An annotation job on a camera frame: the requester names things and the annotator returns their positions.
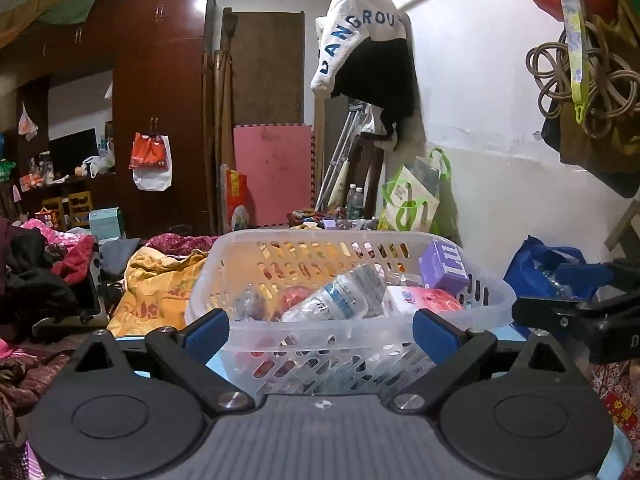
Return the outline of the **brown hanging bag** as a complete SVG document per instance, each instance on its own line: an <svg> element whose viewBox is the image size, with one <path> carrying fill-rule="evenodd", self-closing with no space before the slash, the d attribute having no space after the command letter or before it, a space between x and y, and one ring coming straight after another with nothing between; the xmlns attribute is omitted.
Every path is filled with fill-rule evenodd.
<svg viewBox="0 0 640 480"><path fill-rule="evenodd" d="M590 81L583 122L570 94L566 35L530 49L525 66L539 90L541 137L564 165L578 166L620 196L639 189L638 18L623 1L618 18L586 24Z"/></svg>

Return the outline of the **green white shopping bag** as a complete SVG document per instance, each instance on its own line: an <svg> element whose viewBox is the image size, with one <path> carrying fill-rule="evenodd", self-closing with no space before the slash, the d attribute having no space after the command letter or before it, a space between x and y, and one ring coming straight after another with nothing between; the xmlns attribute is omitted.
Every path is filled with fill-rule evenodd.
<svg viewBox="0 0 640 480"><path fill-rule="evenodd" d="M441 148L400 167L381 191L379 230L431 233L460 242L451 165Z"/></svg>

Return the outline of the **white hanging tote bag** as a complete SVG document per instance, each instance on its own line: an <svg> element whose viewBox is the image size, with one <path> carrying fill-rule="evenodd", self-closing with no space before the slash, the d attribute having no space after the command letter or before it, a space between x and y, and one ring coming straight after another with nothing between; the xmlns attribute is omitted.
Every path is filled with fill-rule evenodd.
<svg viewBox="0 0 640 480"><path fill-rule="evenodd" d="M338 71L364 40L406 39L393 0L331 0L325 16L316 19L318 67L310 88L319 99L333 92Z"/></svg>

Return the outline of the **white plastic perforated basket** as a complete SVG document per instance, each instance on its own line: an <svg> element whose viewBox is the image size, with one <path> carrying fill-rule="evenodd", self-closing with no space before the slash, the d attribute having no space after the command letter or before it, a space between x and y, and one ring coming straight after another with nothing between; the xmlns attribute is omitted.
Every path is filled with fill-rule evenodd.
<svg viewBox="0 0 640 480"><path fill-rule="evenodd" d="M184 317L228 314L217 358L255 398L389 398L432 365L412 336L420 298L409 284L433 242L420 232L233 232L213 244Z"/></svg>

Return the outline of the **purple white small box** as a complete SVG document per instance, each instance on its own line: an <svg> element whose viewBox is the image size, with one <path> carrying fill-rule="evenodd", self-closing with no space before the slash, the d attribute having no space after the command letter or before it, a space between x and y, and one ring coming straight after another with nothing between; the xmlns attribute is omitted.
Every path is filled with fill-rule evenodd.
<svg viewBox="0 0 640 480"><path fill-rule="evenodd" d="M418 263L425 288L440 289L457 296L470 284L461 252L454 243L432 240Z"/></svg>

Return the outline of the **teal cardboard box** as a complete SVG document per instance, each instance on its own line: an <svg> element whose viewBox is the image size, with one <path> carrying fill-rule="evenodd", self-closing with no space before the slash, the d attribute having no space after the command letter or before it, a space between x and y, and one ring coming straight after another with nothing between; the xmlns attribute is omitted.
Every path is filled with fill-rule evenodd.
<svg viewBox="0 0 640 480"><path fill-rule="evenodd" d="M118 207L95 209L89 214L89 229L97 240L119 238L124 234L124 220Z"/></svg>

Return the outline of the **blue plastic bag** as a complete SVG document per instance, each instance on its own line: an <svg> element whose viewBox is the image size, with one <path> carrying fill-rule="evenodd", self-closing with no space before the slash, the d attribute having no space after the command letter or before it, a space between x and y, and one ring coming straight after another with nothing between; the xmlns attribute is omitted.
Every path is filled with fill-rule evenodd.
<svg viewBox="0 0 640 480"><path fill-rule="evenodd" d="M522 298L574 299L590 302L596 292L614 280L613 271L604 263L588 263L575 247L550 247L529 236L513 256L504 281L516 295L512 306L512 325L522 335L541 328L564 344L568 333L562 327L544 327L521 312Z"/></svg>

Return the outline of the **yellow patterned blanket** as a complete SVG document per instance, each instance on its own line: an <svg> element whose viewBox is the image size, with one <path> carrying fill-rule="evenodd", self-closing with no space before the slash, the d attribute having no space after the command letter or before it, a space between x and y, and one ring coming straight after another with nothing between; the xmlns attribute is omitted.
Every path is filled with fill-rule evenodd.
<svg viewBox="0 0 640 480"><path fill-rule="evenodd" d="M152 247L140 248L127 263L124 293L107 329L115 337L144 336L163 326L181 330L206 257L200 250L174 258Z"/></svg>

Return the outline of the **pink rose tissue pack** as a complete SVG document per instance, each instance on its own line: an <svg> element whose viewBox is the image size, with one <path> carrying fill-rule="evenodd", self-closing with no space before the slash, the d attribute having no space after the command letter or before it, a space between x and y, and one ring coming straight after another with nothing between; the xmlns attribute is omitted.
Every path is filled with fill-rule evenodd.
<svg viewBox="0 0 640 480"><path fill-rule="evenodd" d="M463 309L457 298L444 290L395 285L386 287L382 307L387 316L411 316L419 310L443 314Z"/></svg>

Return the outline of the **orange white hanging bag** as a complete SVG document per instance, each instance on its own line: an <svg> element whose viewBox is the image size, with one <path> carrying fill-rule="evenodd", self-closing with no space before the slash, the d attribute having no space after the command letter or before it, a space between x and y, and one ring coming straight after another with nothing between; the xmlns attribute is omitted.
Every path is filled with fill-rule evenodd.
<svg viewBox="0 0 640 480"><path fill-rule="evenodd" d="M129 161L134 185L143 192L165 192L172 185L168 136L136 133Z"/></svg>

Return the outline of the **dark red wooden wardrobe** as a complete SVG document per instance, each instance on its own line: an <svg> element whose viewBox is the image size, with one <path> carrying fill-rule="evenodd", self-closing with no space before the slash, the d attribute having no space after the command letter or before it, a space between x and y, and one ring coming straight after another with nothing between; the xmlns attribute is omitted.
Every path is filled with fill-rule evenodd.
<svg viewBox="0 0 640 480"><path fill-rule="evenodd" d="M14 174L49 147L50 89L111 72L115 173L94 180L93 203L119 207L126 232L216 230L210 61L215 0L98 0L85 23L34 23L1 50L1 130ZM168 136L171 187L144 192L129 159L137 133Z"/></svg>

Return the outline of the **clear plastic bag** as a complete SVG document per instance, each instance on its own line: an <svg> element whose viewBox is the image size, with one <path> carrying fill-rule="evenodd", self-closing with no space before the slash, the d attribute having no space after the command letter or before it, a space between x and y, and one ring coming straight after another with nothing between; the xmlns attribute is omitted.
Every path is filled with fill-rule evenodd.
<svg viewBox="0 0 640 480"><path fill-rule="evenodd" d="M286 286L277 293L276 306L273 308L271 319L273 321L280 321L286 311L291 310L306 300L315 291L313 287L305 285Z"/></svg>

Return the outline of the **metal crutches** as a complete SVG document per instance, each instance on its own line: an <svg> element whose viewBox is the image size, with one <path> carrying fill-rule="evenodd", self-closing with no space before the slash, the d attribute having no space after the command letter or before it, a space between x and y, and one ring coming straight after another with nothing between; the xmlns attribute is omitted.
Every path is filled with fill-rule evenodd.
<svg viewBox="0 0 640 480"><path fill-rule="evenodd" d="M367 118L367 108L365 102L357 100L348 102L348 113L344 126L338 136L328 168L326 168L317 192L314 204L314 208L317 210L328 210L334 207L335 202L342 196L348 155L362 131L364 121Z"/></svg>

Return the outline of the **pink foam mat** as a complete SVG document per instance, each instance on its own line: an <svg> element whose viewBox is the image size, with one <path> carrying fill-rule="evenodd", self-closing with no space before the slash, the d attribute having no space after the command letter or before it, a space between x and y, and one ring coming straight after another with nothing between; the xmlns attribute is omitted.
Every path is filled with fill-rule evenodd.
<svg viewBox="0 0 640 480"><path fill-rule="evenodd" d="M254 226L283 226L288 214L312 206L311 126L237 126L233 141L236 170L246 175Z"/></svg>

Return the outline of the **brown wooden board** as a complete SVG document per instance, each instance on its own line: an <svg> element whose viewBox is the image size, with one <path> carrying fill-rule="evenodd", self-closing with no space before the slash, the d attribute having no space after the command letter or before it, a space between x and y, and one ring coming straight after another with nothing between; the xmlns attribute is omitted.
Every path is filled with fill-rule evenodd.
<svg viewBox="0 0 640 480"><path fill-rule="evenodd" d="M304 121L305 14L222 14L220 46L231 58L235 125Z"/></svg>

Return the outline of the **clear plastic bottle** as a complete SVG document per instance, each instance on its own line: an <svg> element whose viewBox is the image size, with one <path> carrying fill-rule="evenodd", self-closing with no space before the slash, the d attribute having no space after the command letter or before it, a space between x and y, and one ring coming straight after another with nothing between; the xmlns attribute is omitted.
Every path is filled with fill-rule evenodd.
<svg viewBox="0 0 640 480"><path fill-rule="evenodd" d="M315 323L376 318L383 314L385 291L385 280L375 267L360 264L318 288L281 320Z"/></svg>

